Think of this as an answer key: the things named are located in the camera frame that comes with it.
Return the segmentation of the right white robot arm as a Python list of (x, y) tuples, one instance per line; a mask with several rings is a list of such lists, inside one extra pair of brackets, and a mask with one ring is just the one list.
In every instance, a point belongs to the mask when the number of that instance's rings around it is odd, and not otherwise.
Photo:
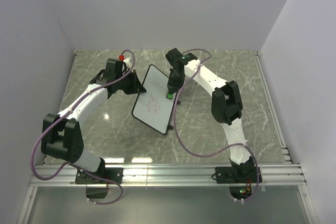
[(176, 95), (173, 106), (173, 126), (176, 126), (176, 109), (180, 95), (188, 84), (188, 81), (197, 82), (209, 95), (211, 95), (211, 113), (213, 118), (222, 126), (228, 146), (213, 154), (201, 155), (192, 153), (182, 143), (177, 129), (175, 135), (181, 146), (191, 155), (196, 157), (212, 157), (220, 152), (230, 149), (230, 163), (232, 165), (232, 177), (238, 182), (245, 181), (250, 172), (257, 166), (255, 156), (246, 145), (246, 139), (242, 127), (243, 103), (239, 86), (235, 81), (227, 81), (209, 70), (203, 62), (209, 60), (212, 54), (207, 50), (202, 50), (208, 54), (204, 60), (199, 60), (192, 50), (181, 53), (174, 48), (165, 55), (171, 65), (169, 80), (167, 83), (167, 98)]

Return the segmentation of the white board black frame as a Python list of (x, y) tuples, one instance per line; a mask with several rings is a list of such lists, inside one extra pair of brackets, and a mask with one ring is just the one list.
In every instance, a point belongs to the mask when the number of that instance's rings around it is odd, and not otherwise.
[(143, 124), (165, 135), (172, 128), (170, 124), (175, 95), (167, 98), (169, 77), (155, 65), (149, 65), (143, 80), (145, 93), (137, 96), (132, 116)]

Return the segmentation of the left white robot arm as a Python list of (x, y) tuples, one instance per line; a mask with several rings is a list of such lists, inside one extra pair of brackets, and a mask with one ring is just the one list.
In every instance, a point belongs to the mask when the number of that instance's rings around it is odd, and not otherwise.
[(67, 109), (45, 116), (41, 152), (87, 171), (94, 183), (104, 181), (107, 172), (105, 161), (85, 149), (81, 127), (96, 108), (119, 90), (125, 94), (146, 92), (134, 70), (126, 73), (101, 70)]

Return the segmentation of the green whiteboard eraser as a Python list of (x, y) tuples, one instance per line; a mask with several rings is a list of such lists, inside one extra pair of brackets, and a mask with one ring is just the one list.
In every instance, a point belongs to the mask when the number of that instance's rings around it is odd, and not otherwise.
[(171, 94), (171, 93), (167, 93), (167, 94), (166, 94), (166, 97), (167, 97), (168, 99), (173, 99), (173, 94)]

